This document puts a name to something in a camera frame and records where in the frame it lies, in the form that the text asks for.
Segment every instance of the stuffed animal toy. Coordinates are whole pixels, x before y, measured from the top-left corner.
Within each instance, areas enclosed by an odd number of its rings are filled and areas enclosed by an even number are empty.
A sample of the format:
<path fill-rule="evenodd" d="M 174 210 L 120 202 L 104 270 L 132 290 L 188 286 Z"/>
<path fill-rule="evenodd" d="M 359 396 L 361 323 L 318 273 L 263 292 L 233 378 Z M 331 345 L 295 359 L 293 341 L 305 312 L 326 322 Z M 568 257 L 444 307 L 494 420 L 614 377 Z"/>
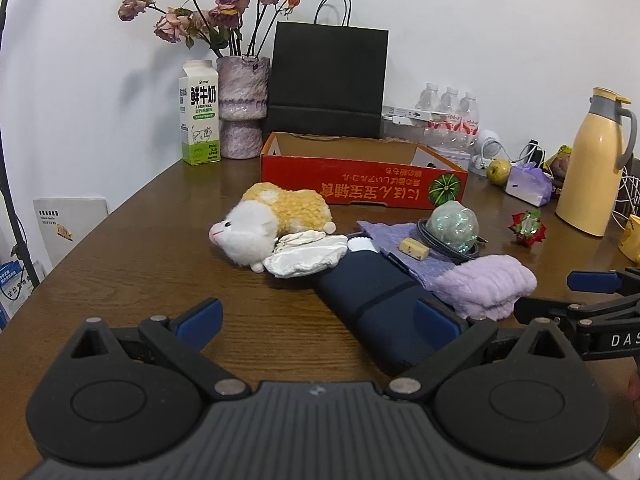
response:
<path fill-rule="evenodd" d="M 304 231 L 332 234 L 335 224 L 321 195 L 309 189 L 287 191 L 275 184 L 251 186 L 226 218 L 214 224 L 209 240 L 240 266 L 263 272 L 262 261 L 279 236 Z"/>

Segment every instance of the blue gripper pad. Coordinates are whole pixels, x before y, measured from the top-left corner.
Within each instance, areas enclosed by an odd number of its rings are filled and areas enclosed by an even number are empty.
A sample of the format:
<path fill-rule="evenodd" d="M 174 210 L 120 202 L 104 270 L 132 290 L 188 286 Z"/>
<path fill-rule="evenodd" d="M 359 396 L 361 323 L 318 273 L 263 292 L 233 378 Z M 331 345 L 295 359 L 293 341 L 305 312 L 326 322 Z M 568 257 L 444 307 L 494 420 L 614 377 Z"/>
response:
<path fill-rule="evenodd" d="M 613 294 L 622 286 L 615 272 L 581 272 L 574 270 L 566 277 L 566 286 L 575 292 Z"/>
<path fill-rule="evenodd" d="M 466 322 L 439 300 L 433 300 L 421 298 L 417 301 L 414 308 L 414 326 L 418 334 L 438 351 L 462 334 Z"/>
<path fill-rule="evenodd" d="M 175 336 L 187 345 L 202 350 L 222 329 L 220 300 L 210 298 L 172 321 Z"/>

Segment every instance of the cheese piece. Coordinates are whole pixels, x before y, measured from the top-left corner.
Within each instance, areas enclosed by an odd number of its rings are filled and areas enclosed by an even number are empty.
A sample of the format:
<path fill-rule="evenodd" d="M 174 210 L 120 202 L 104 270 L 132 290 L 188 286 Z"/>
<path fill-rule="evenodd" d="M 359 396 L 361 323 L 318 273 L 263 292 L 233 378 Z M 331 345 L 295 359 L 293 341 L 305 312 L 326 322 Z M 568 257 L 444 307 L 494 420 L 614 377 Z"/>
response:
<path fill-rule="evenodd" d="M 413 238 L 405 238 L 402 240 L 398 249 L 404 254 L 408 254 L 412 258 L 420 261 L 423 261 L 429 256 L 429 248 Z"/>

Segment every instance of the purple towel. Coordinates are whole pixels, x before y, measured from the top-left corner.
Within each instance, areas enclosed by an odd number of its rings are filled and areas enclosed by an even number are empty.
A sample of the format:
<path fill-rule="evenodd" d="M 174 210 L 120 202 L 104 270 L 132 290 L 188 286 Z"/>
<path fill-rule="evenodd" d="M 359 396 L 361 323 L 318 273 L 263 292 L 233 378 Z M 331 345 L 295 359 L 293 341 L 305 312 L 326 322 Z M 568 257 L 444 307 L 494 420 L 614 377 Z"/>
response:
<path fill-rule="evenodd" d="M 509 317 L 516 300 L 537 286 L 533 272 L 518 260 L 491 254 L 439 276 L 431 283 L 431 290 L 462 318 L 484 315 L 498 320 Z"/>
<path fill-rule="evenodd" d="M 443 275 L 456 265 L 446 256 L 431 250 L 429 256 L 423 261 L 418 261 L 398 250 L 398 245 L 405 238 L 420 240 L 415 224 L 370 224 L 363 220 L 358 221 L 358 225 L 367 236 L 372 238 L 385 253 L 393 253 L 407 267 L 409 274 L 418 280 L 424 288 L 431 290 L 431 283 L 438 276 Z"/>

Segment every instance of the screw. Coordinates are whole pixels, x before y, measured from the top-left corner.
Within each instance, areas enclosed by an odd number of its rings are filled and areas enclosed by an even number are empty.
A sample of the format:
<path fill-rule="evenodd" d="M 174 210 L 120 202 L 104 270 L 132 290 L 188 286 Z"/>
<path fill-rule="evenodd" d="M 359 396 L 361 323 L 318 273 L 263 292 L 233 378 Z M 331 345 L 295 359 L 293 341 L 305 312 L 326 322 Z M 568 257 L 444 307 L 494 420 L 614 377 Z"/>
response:
<path fill-rule="evenodd" d="M 389 389 L 396 394 L 411 395 L 421 387 L 420 381 L 411 377 L 398 377 L 389 383 Z"/>
<path fill-rule="evenodd" d="M 222 379 L 213 386 L 213 389 L 220 395 L 233 396 L 244 392 L 246 384 L 240 379 Z"/>

